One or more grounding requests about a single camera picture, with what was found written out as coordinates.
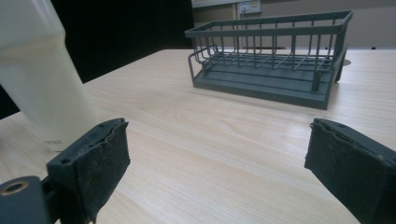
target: gray dish rack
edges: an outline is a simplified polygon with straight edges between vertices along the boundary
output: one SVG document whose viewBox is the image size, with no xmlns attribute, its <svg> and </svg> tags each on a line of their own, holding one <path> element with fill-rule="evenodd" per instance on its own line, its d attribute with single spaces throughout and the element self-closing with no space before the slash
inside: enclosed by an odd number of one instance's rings
<svg viewBox="0 0 396 224">
<path fill-rule="evenodd" d="M 327 109 L 351 11 L 212 21 L 185 32 L 193 86 Z M 202 69 L 195 74 L 194 58 Z"/>
</svg>

